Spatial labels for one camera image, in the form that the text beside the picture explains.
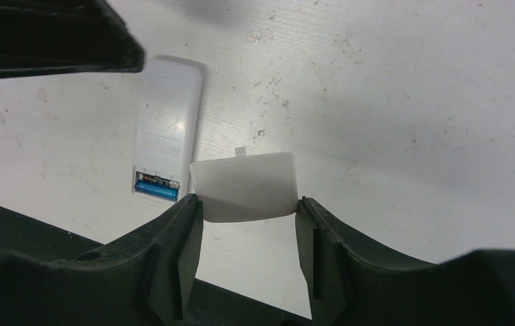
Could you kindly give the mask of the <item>blue battery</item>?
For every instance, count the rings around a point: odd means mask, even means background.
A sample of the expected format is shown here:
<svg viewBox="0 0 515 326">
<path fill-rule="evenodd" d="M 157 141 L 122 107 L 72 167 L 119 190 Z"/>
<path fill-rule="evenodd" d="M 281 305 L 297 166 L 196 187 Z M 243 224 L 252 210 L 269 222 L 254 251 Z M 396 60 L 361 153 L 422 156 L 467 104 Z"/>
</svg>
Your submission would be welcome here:
<svg viewBox="0 0 515 326">
<path fill-rule="evenodd" d="M 176 202 L 178 200 L 178 190 L 171 187 L 165 187 L 162 185 L 138 181 L 134 184 L 134 190 L 136 192 L 141 192 L 158 198 L 163 198 L 164 200 L 169 200 L 173 202 Z"/>
</svg>

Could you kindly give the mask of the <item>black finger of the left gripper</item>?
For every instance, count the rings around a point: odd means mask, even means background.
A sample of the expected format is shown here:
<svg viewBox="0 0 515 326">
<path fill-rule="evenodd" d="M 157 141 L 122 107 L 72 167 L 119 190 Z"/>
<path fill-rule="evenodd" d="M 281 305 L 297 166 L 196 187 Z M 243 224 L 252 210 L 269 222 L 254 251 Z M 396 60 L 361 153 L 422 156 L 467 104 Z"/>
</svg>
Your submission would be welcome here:
<svg viewBox="0 0 515 326">
<path fill-rule="evenodd" d="M 144 65 L 144 49 L 106 1 L 0 1 L 0 79 Z"/>
</svg>

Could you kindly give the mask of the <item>black orange battery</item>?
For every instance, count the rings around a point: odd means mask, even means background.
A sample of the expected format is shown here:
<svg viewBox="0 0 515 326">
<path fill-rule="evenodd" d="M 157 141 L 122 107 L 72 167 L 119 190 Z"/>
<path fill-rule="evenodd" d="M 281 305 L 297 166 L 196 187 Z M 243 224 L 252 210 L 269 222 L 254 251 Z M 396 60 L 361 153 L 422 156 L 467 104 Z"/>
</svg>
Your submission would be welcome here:
<svg viewBox="0 0 515 326">
<path fill-rule="evenodd" d="M 147 173 L 137 172 L 136 173 L 136 180 L 137 181 L 142 181 L 142 182 L 145 182 L 145 183 L 155 184 L 155 185 L 158 185 L 158 186 L 169 187 L 169 188 L 172 188 L 172 189 L 179 189 L 180 188 L 180 183 L 178 181 L 173 181 L 173 180 L 165 179 L 165 178 L 162 178 L 160 176 L 150 175 L 150 174 L 147 174 Z"/>
</svg>

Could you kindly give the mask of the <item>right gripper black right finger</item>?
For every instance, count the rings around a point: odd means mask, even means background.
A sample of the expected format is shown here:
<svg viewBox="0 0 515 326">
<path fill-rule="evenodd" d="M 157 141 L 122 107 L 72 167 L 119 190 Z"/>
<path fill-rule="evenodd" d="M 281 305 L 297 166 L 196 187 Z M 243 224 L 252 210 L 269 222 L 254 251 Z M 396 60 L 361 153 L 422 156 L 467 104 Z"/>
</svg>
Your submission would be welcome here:
<svg viewBox="0 0 515 326">
<path fill-rule="evenodd" d="M 405 255 L 312 198 L 295 219 L 314 325 L 515 325 L 515 251 L 441 264 Z"/>
</svg>

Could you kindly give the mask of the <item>white battery cover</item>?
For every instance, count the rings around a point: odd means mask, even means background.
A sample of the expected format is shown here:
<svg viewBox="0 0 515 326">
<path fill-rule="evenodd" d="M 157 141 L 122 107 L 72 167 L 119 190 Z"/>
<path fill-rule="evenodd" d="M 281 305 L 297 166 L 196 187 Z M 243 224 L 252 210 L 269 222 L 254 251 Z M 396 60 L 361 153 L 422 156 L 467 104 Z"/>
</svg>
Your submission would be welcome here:
<svg viewBox="0 0 515 326">
<path fill-rule="evenodd" d="M 297 211 L 296 162 L 290 151 L 193 162 L 190 173 L 210 223 L 260 221 Z"/>
</svg>

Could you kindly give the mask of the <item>white remote control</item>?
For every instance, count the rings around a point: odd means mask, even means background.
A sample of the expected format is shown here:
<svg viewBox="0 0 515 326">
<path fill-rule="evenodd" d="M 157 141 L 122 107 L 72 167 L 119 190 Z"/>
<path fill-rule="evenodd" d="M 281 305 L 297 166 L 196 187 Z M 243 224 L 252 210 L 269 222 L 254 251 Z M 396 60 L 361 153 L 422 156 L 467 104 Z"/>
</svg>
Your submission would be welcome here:
<svg viewBox="0 0 515 326">
<path fill-rule="evenodd" d="M 136 119 L 133 189 L 140 172 L 178 181 L 177 201 L 187 194 L 203 90 L 204 67 L 199 62 L 157 56 L 146 64 Z"/>
</svg>

